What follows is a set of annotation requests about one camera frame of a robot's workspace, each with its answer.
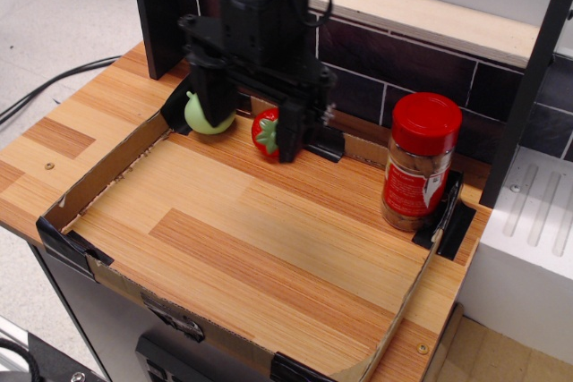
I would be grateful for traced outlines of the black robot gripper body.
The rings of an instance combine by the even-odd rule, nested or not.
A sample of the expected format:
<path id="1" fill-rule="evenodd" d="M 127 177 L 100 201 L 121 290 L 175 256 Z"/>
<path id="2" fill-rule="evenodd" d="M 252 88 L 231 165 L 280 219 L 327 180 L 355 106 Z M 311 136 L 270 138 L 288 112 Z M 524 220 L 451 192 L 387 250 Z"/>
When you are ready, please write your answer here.
<path id="1" fill-rule="evenodd" d="M 218 0 L 216 18 L 186 15 L 179 26 L 186 38 L 190 64 L 226 69 L 236 90 L 260 92 L 278 104 L 289 98 L 325 109 L 334 76 L 310 51 L 319 19 L 309 0 Z"/>

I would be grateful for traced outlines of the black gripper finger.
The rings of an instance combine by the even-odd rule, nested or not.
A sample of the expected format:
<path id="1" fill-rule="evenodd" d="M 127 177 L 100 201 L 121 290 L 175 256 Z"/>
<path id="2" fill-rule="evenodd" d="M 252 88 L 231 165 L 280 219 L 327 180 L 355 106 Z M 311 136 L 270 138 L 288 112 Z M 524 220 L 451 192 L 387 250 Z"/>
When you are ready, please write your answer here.
<path id="1" fill-rule="evenodd" d="M 278 107 L 277 144 L 279 162 L 292 163 L 299 151 L 317 140 L 317 111 L 303 101 L 289 98 Z"/>
<path id="2" fill-rule="evenodd" d="M 202 112 L 212 127 L 220 126 L 235 114 L 237 90 L 226 69 L 191 64 L 192 91 L 198 96 Z"/>

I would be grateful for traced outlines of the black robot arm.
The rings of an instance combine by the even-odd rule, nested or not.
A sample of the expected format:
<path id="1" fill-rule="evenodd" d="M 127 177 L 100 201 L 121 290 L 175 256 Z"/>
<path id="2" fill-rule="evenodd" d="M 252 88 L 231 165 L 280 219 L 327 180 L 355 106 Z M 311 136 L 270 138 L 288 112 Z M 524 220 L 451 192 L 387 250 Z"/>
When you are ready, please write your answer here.
<path id="1" fill-rule="evenodd" d="M 309 47 L 332 10 L 318 20 L 309 0 L 219 0 L 219 10 L 218 18 L 179 21 L 191 90 L 207 122 L 221 125 L 238 108 L 238 90 L 249 89 L 278 106 L 280 162 L 294 161 L 300 149 L 338 162 L 345 141 L 329 127 L 336 76 Z"/>

